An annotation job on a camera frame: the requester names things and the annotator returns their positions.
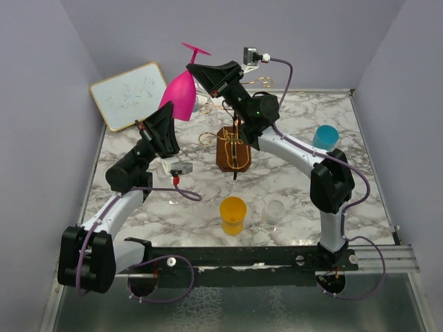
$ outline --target marble surface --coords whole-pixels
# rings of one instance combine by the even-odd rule
[[[203,201],[196,203],[176,193],[152,192],[128,218],[115,242],[137,237],[148,239],[155,246],[317,244],[320,214],[309,199],[309,179],[302,172],[271,154],[253,150],[249,170],[239,173],[237,180],[233,181],[232,173],[222,173],[215,164],[215,140],[208,146],[199,143],[200,133],[217,132],[222,125],[230,125],[231,122],[222,110],[212,115],[194,113],[190,122],[176,121],[176,136],[181,147],[179,159],[194,163],[193,173],[181,177],[181,187],[200,193]],[[311,142],[316,128],[324,124],[338,129],[340,140],[337,147],[346,153],[351,164],[363,171],[371,184],[369,199],[348,210],[347,236],[362,234],[375,243],[394,243],[349,97],[345,94],[289,93],[277,121],[280,130],[305,142]],[[118,133],[106,132],[84,220],[91,218],[111,196],[105,180],[106,170],[123,157],[139,138],[134,127]],[[168,179],[162,178],[160,170],[160,162],[155,160],[150,165],[155,187],[169,184]],[[356,174],[354,180],[353,201],[365,193],[365,185]],[[241,197],[248,207],[244,230],[235,237],[224,233],[219,217],[219,205],[227,196]],[[283,220],[277,226],[269,226],[262,221],[263,207],[273,199],[282,201],[286,209]]]

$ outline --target gray wall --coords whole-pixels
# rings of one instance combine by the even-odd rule
[[[200,46],[212,57],[242,60],[243,46],[294,65],[294,88],[355,88],[404,0],[62,0],[80,39],[104,77],[147,62],[170,82]],[[263,66],[282,88],[287,68]]]
[[[394,223],[443,330],[443,3],[406,0],[355,101]]]
[[[0,331],[37,331],[98,144],[100,76],[57,0],[2,1],[0,45]]]

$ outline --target teal cup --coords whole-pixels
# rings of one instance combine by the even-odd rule
[[[331,151],[338,142],[338,131],[333,126],[324,124],[317,128],[312,145],[317,149]]]

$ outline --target yellow cup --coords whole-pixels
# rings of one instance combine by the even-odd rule
[[[228,235],[237,235],[243,230],[246,203],[238,197],[228,197],[220,204],[220,215],[224,232]]]

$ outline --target whiteboard writing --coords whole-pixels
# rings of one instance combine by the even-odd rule
[[[112,131],[143,120],[160,105],[166,83],[155,63],[92,84],[91,94]]]

